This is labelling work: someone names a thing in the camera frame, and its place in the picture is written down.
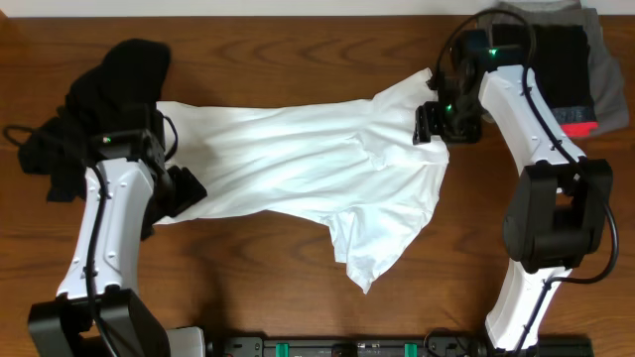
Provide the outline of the white t-shirt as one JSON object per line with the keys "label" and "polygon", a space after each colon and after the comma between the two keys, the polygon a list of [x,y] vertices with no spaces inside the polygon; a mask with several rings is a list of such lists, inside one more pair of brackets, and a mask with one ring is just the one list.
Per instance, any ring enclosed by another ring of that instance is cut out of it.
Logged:
{"label": "white t-shirt", "polygon": [[415,113],[435,98],[420,70],[369,99],[282,108],[162,101],[173,163],[206,197],[181,220],[270,210],[325,225],[334,259],[362,290],[432,220],[449,152],[415,145]]}

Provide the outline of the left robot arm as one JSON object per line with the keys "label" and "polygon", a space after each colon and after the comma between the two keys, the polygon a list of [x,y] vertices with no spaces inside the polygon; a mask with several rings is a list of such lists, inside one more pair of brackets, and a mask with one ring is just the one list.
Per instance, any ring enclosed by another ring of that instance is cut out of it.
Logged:
{"label": "left robot arm", "polygon": [[143,239],[207,191],[186,168],[168,167],[170,118],[148,104],[87,138],[85,209],[55,299],[31,307],[28,328],[42,356],[203,356],[199,327],[165,329],[138,296]]}

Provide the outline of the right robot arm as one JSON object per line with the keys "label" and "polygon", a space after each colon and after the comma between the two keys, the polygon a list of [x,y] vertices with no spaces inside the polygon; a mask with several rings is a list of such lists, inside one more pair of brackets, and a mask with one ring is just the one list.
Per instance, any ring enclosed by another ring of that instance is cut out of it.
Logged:
{"label": "right robot arm", "polygon": [[562,129],[531,67],[537,41],[495,46],[482,29],[456,30],[444,44],[452,71],[436,69],[429,87],[437,98],[415,116],[417,145],[440,139],[474,144],[481,119],[500,130],[519,173],[503,220],[509,256],[496,304],[482,338],[429,337],[432,356],[589,356],[586,337],[548,336],[539,327],[558,287],[574,284],[573,269],[595,252],[616,222],[608,204],[612,170],[591,160]]}

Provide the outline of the black crumpled garment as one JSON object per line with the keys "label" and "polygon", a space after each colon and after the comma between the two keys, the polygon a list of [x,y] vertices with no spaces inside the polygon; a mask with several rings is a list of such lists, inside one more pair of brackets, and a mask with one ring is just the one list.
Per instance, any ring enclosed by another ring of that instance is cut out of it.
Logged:
{"label": "black crumpled garment", "polygon": [[90,142],[95,136],[148,130],[165,147],[157,101],[170,62],[167,45],[132,39],[112,48],[101,64],[71,85],[57,115],[19,146],[22,171],[51,179],[48,201],[85,198],[87,165],[100,160]]}

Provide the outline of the folded black shorts orange hem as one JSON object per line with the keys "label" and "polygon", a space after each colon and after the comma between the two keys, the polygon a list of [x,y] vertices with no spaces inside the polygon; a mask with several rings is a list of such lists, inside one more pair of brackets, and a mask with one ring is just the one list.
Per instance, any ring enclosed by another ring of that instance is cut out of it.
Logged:
{"label": "folded black shorts orange hem", "polygon": [[533,27],[536,82],[562,130],[586,138],[598,128],[590,93],[587,35],[580,26]]}

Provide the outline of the folded grey garment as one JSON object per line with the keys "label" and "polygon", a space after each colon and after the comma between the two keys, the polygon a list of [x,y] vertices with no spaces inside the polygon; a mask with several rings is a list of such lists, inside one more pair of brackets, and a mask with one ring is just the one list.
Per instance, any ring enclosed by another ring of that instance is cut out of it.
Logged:
{"label": "folded grey garment", "polygon": [[523,17],[533,27],[580,26],[590,47],[588,71],[590,93],[598,128],[589,136],[624,128],[629,123],[629,111],[624,95],[624,78],[617,59],[607,49],[597,11],[584,8],[578,1],[501,1],[501,10]]}

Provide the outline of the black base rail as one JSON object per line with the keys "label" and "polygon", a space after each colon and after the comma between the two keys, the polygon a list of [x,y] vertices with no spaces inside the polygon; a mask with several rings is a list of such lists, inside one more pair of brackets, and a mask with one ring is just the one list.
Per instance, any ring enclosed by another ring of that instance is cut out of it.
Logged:
{"label": "black base rail", "polygon": [[328,340],[235,337],[208,343],[212,357],[496,357],[506,356],[480,338],[449,333],[422,339]]}

